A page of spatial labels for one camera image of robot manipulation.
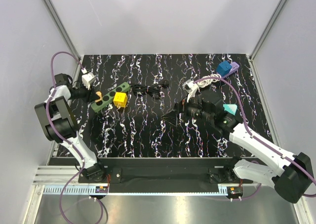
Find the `yellow cube adapter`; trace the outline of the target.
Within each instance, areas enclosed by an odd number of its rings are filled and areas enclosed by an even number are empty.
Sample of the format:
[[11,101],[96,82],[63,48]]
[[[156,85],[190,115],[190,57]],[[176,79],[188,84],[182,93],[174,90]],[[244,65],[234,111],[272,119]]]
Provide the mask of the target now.
[[117,109],[125,108],[127,105],[128,96],[125,92],[116,92],[113,103]]

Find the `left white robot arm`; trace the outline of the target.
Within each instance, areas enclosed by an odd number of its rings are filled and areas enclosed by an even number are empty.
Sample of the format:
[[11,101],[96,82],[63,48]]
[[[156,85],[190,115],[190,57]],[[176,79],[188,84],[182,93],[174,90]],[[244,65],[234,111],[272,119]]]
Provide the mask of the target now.
[[100,159],[91,151],[79,135],[79,125],[69,105],[69,100],[82,99],[86,103],[100,101],[101,92],[95,91],[90,82],[91,73],[82,77],[78,86],[72,85],[67,74],[53,77],[55,85],[49,91],[48,99],[35,106],[41,128],[50,141],[65,147],[78,161],[80,174],[87,180],[102,182],[107,175]]

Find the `purple power strip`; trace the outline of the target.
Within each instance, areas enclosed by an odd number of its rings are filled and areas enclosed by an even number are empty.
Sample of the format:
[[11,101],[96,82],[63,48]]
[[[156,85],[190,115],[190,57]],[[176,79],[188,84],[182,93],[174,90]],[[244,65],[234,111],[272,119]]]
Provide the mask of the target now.
[[229,71],[229,73],[227,73],[226,75],[222,76],[221,77],[222,79],[225,79],[225,78],[229,77],[230,75],[232,75],[233,73],[237,72],[239,67],[240,67],[240,65],[238,63],[236,63],[236,62],[232,62],[231,66],[232,66],[232,68]]

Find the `small yellow plug adapter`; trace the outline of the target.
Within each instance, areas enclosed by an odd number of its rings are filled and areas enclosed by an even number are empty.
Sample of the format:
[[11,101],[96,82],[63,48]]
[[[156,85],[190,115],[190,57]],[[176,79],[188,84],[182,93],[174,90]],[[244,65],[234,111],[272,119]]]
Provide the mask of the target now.
[[97,105],[101,105],[103,103],[103,100],[102,100],[102,93],[100,91],[97,91],[96,92],[96,95],[98,96],[97,99],[95,99],[95,103]]

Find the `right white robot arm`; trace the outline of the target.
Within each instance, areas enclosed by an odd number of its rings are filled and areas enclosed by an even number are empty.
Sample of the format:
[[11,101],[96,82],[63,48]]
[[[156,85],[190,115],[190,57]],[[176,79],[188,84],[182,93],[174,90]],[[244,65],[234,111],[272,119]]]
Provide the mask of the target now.
[[298,155],[284,150],[251,130],[241,118],[224,109],[223,102],[215,95],[184,98],[162,119],[176,126],[181,119],[208,122],[224,139],[245,148],[263,164],[234,158],[224,167],[228,182],[248,179],[273,188],[290,203],[297,203],[314,179],[311,159],[301,152]]

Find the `green power strip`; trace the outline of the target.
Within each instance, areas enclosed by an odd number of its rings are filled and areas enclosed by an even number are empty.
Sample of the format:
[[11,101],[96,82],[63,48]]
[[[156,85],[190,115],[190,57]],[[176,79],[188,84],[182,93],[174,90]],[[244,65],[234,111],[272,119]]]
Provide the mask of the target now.
[[130,84],[124,82],[111,90],[109,93],[102,96],[101,101],[91,103],[91,108],[94,112],[99,112],[102,109],[106,108],[110,103],[113,102],[116,92],[127,93],[130,90]]

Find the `blue cube socket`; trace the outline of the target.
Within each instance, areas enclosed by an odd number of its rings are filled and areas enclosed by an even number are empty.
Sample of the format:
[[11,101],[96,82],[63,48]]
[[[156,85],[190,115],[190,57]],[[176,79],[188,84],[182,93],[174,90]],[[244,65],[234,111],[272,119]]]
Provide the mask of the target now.
[[219,74],[221,77],[224,77],[230,72],[231,68],[232,65],[228,61],[223,61],[216,68],[216,73]]

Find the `teal triangular power strip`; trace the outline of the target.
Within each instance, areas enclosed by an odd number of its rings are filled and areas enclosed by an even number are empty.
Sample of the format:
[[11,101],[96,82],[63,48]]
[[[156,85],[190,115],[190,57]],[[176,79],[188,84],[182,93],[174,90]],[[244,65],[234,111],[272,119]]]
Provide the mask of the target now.
[[235,115],[237,112],[237,105],[236,104],[224,104],[223,105],[224,111]]

